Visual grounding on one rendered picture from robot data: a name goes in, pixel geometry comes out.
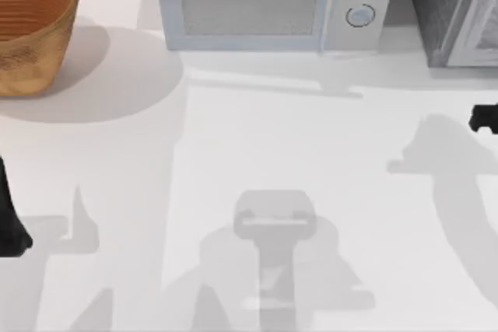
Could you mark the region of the pale microwave oven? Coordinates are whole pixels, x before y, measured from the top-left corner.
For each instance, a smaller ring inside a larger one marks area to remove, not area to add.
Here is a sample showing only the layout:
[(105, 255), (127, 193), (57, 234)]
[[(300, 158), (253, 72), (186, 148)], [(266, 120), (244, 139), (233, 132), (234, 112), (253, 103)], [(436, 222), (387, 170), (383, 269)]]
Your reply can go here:
[[(331, 0), (326, 24), (325, 48), (322, 51), (368, 51), (377, 48), (390, 0)], [(353, 28), (345, 21), (347, 11), (361, 4), (375, 8), (376, 18), (366, 27)]]

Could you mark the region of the round microwave knob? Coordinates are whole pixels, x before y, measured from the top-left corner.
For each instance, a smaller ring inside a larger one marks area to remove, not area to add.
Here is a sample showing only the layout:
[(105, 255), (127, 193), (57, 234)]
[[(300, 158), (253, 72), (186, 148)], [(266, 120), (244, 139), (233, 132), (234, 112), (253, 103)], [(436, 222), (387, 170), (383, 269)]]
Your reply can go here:
[(350, 8), (345, 14), (345, 21), (353, 28), (369, 26), (376, 18), (376, 10), (368, 4)]

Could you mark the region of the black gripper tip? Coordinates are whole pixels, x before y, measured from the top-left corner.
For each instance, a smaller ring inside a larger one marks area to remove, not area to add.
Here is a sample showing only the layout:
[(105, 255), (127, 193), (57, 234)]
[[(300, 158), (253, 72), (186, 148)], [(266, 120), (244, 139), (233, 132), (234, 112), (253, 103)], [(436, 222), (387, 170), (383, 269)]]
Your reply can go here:
[(33, 239), (16, 213), (3, 158), (0, 156), (0, 258), (21, 257)]
[(474, 132), (488, 128), (494, 135), (498, 135), (498, 103), (474, 105), (468, 125)]

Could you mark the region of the microwave oven door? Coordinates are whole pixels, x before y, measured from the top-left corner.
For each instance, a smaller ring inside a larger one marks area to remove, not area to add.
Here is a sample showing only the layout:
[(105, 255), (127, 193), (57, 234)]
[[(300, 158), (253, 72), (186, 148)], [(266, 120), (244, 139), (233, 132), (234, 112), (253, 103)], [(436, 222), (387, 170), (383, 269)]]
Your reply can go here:
[(331, 0), (159, 0), (174, 51), (322, 51)]

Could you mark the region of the brown woven basket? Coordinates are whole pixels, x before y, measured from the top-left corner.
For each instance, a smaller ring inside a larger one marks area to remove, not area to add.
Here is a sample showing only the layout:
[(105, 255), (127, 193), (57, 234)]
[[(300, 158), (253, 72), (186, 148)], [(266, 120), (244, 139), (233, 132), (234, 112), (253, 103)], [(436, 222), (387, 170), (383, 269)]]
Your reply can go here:
[(48, 89), (62, 66), (79, 0), (0, 0), (0, 97)]

